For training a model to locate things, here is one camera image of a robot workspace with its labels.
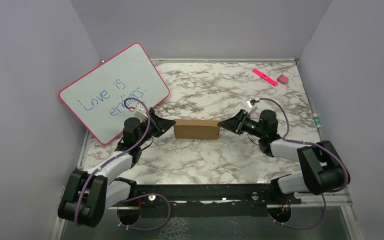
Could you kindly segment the brown cardboard box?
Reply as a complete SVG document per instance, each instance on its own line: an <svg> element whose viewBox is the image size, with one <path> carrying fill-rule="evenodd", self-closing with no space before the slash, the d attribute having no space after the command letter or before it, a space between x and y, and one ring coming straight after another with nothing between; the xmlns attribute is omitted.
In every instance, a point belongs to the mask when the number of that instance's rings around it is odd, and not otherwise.
<svg viewBox="0 0 384 240"><path fill-rule="evenodd" d="M218 120L176 119L174 135L176 139L217 140L220 134Z"/></svg>

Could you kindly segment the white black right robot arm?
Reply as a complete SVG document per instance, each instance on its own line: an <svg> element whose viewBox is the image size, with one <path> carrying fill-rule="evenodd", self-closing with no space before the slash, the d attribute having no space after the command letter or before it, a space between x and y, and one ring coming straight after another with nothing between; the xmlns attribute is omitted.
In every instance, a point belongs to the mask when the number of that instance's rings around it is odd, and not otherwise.
<svg viewBox="0 0 384 240"><path fill-rule="evenodd" d="M272 202L280 204L291 193L321 195L341 191L350 183L350 174L330 141L312 143L283 139L278 134L278 124L272 110L263 110L255 121L244 109L217 124L237 135L247 133L257 137L260 151L268 157L299 163L300 172L271 180L268 196Z"/></svg>

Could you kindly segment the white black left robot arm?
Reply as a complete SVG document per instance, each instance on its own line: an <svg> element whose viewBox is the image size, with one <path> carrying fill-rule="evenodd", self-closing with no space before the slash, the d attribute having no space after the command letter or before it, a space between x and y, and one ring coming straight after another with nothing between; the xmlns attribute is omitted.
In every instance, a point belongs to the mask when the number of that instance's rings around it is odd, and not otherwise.
<svg viewBox="0 0 384 240"><path fill-rule="evenodd" d="M76 225L94 228L104 212L118 202L132 205L137 200L136 182L120 174L139 161L146 141L159 138L176 124L149 111L134 111L124 121L122 138L110 157L87 171L75 169L69 176L57 216Z"/></svg>

